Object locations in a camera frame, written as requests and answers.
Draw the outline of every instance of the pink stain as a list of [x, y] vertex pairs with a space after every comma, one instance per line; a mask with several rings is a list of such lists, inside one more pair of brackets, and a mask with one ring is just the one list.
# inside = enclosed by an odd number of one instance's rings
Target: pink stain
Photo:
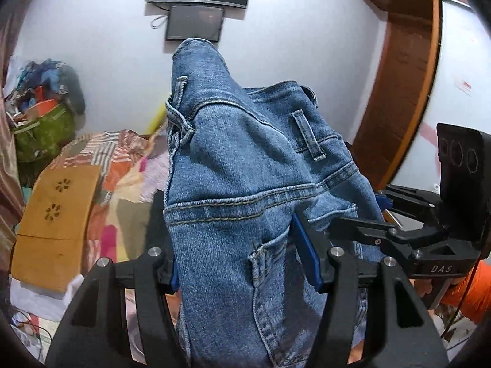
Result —
[[116, 227], [110, 224], [101, 234], [101, 257], [109, 257], [113, 262], [116, 262], [116, 233]]
[[139, 173], [144, 172], [146, 170], [146, 168], [147, 168], [147, 162], [148, 162], [148, 159], [146, 157], [144, 157], [141, 160], [140, 168], [138, 170]]
[[435, 167], [438, 175], [441, 175], [441, 164], [438, 160], [438, 135], [436, 133], [436, 129], [432, 128], [428, 123], [423, 122], [419, 127], [419, 134], [436, 148]]

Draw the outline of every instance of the brown curtain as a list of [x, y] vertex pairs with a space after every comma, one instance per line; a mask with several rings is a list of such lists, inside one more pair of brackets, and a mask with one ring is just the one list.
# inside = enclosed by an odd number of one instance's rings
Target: brown curtain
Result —
[[17, 173], [15, 145], [10, 133], [2, 88], [19, 31], [31, 0], [5, 0], [0, 7], [0, 271], [7, 271], [24, 201]]

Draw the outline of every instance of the wooden board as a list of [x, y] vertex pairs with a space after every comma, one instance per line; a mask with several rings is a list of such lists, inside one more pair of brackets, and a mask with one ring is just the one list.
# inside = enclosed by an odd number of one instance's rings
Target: wooden board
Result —
[[45, 170], [19, 226], [12, 276], [65, 292], [80, 273], [85, 229], [100, 166]]

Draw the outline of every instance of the green bag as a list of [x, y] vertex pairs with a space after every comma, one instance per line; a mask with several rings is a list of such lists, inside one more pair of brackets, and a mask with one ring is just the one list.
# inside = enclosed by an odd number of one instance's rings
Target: green bag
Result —
[[75, 123], [67, 107], [58, 104], [44, 116], [11, 130], [17, 161], [35, 162], [55, 158], [75, 137]]

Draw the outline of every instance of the back pocket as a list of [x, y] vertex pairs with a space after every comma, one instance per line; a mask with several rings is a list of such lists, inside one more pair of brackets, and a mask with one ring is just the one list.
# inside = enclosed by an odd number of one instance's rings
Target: back pocket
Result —
[[[317, 229], [338, 215], [356, 215], [354, 206], [313, 219]], [[249, 256], [254, 286], [253, 314], [273, 366], [306, 361], [319, 327], [326, 295], [305, 279], [289, 228]]]

